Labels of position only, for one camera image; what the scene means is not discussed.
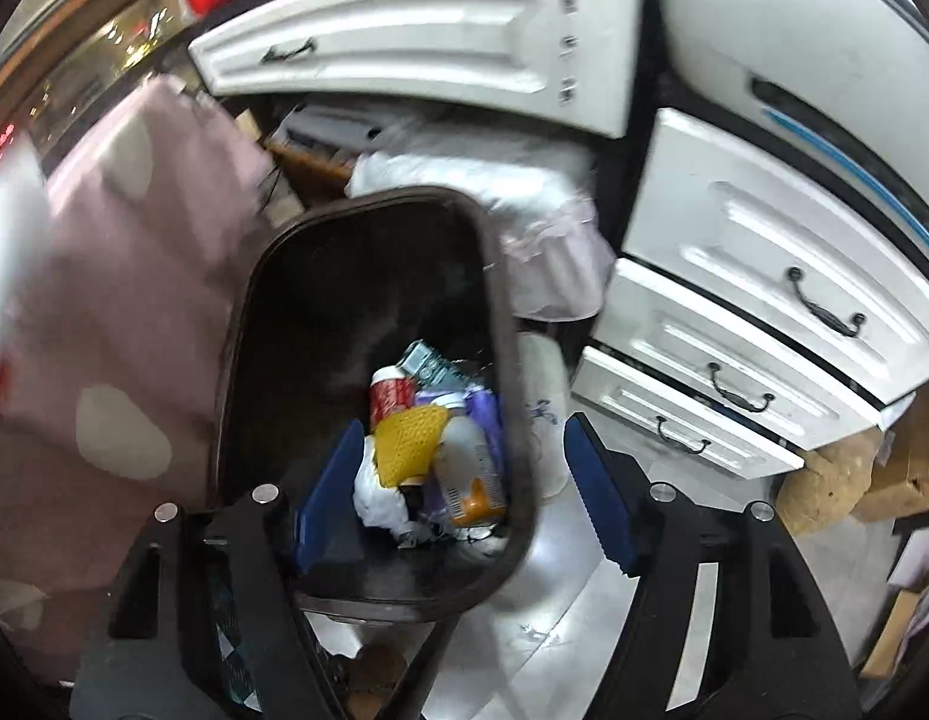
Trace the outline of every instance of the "pink polka dot fabric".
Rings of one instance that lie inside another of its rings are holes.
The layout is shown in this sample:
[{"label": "pink polka dot fabric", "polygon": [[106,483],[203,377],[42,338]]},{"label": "pink polka dot fabric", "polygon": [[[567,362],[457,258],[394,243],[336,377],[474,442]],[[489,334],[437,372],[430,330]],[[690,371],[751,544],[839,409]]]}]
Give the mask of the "pink polka dot fabric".
[{"label": "pink polka dot fabric", "polygon": [[72,621],[96,608],[157,504],[206,501],[230,258],[269,170],[223,109],[159,77],[48,181],[50,250],[10,309],[0,397],[0,580],[44,596],[17,641],[48,678],[80,640],[56,600]]}]

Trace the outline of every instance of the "black drawer handle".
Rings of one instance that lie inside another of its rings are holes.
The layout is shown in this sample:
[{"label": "black drawer handle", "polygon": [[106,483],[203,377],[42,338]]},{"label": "black drawer handle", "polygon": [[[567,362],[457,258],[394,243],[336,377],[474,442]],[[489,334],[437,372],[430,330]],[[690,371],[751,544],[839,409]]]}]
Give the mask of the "black drawer handle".
[{"label": "black drawer handle", "polygon": [[271,62],[284,62],[286,59],[291,59],[293,56],[298,56],[302,53],[313,52],[317,52],[317,42],[314,40],[314,38],[308,38],[303,45],[298,46],[296,49],[290,50],[290,52],[279,52],[277,47],[271,46],[265,55],[262,56],[260,60],[258,60],[258,62],[262,65],[266,65]]},{"label": "black drawer handle", "polygon": [[708,445],[711,443],[708,439],[702,439],[702,448],[701,449],[692,449],[684,442],[680,442],[678,439],[674,439],[671,436],[665,436],[664,431],[661,429],[661,425],[667,422],[667,418],[660,416],[658,418],[658,435],[661,437],[661,440],[666,443],[668,446],[674,446],[677,450],[684,452],[687,455],[700,455],[703,451],[708,449]]},{"label": "black drawer handle", "polygon": [[711,386],[713,386],[717,394],[725,398],[732,406],[737,406],[740,409],[746,410],[746,412],[761,413],[768,410],[771,402],[775,399],[773,394],[765,392],[765,394],[761,395],[761,397],[764,398],[764,404],[756,406],[746,397],[737,394],[737,392],[732,392],[730,389],[724,389],[718,384],[718,371],[721,370],[721,366],[718,365],[717,362],[708,362],[708,370],[711,371]]},{"label": "black drawer handle", "polygon": [[813,317],[821,319],[822,324],[825,324],[827,327],[831,327],[832,330],[836,333],[841,333],[841,335],[846,338],[857,338],[858,333],[861,332],[861,325],[865,323],[865,314],[858,312],[852,316],[852,327],[848,327],[847,324],[842,322],[841,319],[838,319],[831,311],[828,311],[826,308],[822,308],[817,303],[813,303],[811,300],[808,300],[802,294],[802,288],[798,286],[799,281],[804,278],[804,271],[801,268],[789,268],[787,271],[788,280],[795,288],[795,295],[797,295],[798,300],[802,301],[802,305],[811,312]]}]

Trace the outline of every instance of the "black trash can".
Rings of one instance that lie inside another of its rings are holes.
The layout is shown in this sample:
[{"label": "black trash can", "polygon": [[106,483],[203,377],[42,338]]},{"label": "black trash can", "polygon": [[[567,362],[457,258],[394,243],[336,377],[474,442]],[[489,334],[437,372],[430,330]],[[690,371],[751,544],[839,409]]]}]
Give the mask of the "black trash can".
[{"label": "black trash can", "polygon": [[348,423],[368,420],[372,373],[424,338],[487,367],[500,400],[509,509],[495,549],[439,541],[398,550],[355,512],[293,578],[303,610],[422,622],[481,603],[527,552],[538,503],[503,259],[484,210],[420,187],[309,212],[266,247],[236,307],[218,399],[213,480],[230,504],[265,482],[309,490]]}]

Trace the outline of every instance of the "white tile floor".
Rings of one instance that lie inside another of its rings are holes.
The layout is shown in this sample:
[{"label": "white tile floor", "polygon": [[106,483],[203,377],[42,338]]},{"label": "white tile floor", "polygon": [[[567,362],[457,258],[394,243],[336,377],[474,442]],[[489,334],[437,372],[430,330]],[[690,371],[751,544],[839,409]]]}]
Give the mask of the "white tile floor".
[{"label": "white tile floor", "polygon": [[[767,499],[770,480],[743,481],[584,410],[605,444],[634,455],[652,481],[669,482],[698,504],[735,509]],[[891,522],[847,519],[801,539],[852,661],[876,621],[897,540]],[[717,570],[703,565],[682,665],[670,706],[697,696],[711,635]],[[579,720],[604,675],[637,581],[604,560],[578,490],[569,484],[541,510],[528,559],[487,603],[461,618],[425,706],[428,720]],[[323,622],[329,649],[352,656],[367,631]],[[372,637],[395,635],[372,631]],[[413,652],[423,632],[398,632]]]}]

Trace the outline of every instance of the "cardboard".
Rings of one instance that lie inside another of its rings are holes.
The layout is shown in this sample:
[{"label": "cardboard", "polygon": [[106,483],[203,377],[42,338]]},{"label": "cardboard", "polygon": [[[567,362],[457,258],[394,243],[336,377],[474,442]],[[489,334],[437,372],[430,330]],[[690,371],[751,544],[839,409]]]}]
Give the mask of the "cardboard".
[{"label": "cardboard", "polygon": [[871,486],[852,509],[860,522],[929,512],[929,383],[895,424],[885,466],[871,469]]},{"label": "cardboard", "polygon": [[871,650],[868,660],[861,667],[862,677],[868,680],[887,680],[895,673],[898,648],[904,640],[908,623],[911,622],[911,617],[918,608],[921,597],[920,593],[909,590],[902,590],[898,593],[891,614],[888,615],[888,622],[885,623],[881,636],[874,645],[874,650]]},{"label": "cardboard", "polygon": [[788,474],[775,509],[792,536],[828,528],[847,517],[871,483],[871,462],[881,447],[876,427],[799,454],[804,468]]}]

